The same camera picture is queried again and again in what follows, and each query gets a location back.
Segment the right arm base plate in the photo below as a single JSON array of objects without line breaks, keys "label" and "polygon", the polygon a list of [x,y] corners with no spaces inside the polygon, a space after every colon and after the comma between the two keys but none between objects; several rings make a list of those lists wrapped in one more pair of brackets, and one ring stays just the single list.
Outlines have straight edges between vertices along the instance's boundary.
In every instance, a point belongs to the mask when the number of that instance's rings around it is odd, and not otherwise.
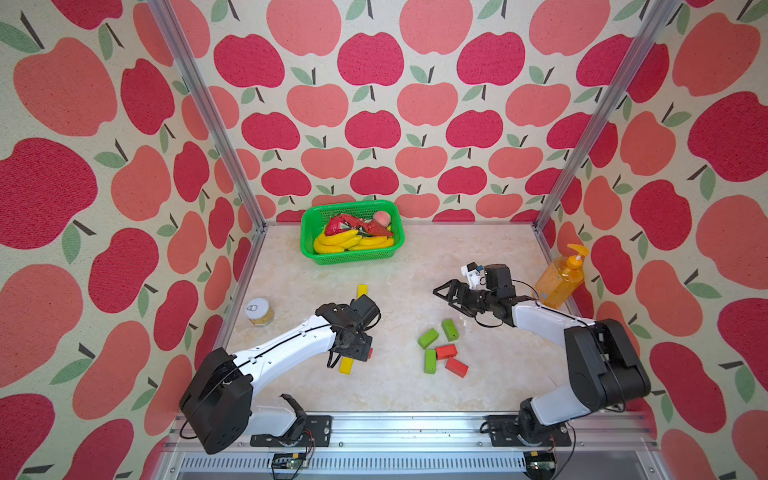
[{"label": "right arm base plate", "polygon": [[564,423],[542,426],[518,415],[489,415],[479,432],[489,436],[494,447],[570,447],[571,436]]}]

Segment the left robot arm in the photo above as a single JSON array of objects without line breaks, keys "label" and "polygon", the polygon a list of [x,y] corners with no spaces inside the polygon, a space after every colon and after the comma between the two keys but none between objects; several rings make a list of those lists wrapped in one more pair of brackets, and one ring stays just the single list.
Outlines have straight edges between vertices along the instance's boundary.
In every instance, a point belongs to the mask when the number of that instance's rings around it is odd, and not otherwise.
[{"label": "left robot arm", "polygon": [[310,434],[309,417],[289,394],[283,406],[259,406],[256,396],[271,382],[302,362],[323,353],[329,367],[339,359],[365,362],[372,337],[368,331],[381,319],[366,295],[348,304],[327,303],[300,325],[259,346],[229,354],[220,347],[197,368],[179,408],[185,425],[204,451],[215,455],[244,436],[265,436],[272,444],[294,446]]}]

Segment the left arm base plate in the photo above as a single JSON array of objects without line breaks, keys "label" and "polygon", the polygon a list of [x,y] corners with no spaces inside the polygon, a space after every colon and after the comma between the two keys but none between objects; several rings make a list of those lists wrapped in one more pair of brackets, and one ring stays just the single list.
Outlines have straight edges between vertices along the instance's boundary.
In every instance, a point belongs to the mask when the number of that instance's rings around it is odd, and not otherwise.
[{"label": "left arm base plate", "polygon": [[281,436],[252,435],[251,447],[268,448],[306,448],[328,447],[332,430],[333,417],[331,415],[309,415],[299,418]]}]

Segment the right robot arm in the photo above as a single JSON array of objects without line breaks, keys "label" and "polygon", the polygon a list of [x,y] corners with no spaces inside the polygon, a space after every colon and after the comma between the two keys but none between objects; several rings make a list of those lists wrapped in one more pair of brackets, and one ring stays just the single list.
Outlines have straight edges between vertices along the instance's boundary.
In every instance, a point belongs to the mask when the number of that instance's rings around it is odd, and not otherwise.
[{"label": "right robot arm", "polygon": [[650,379],[620,322],[584,319],[520,295],[504,264],[470,263],[461,272],[463,281],[451,279],[433,294],[466,317],[491,313],[503,324],[532,332],[565,351],[568,382],[520,404],[517,424],[523,442],[541,443],[573,419],[625,406],[650,393]]}]

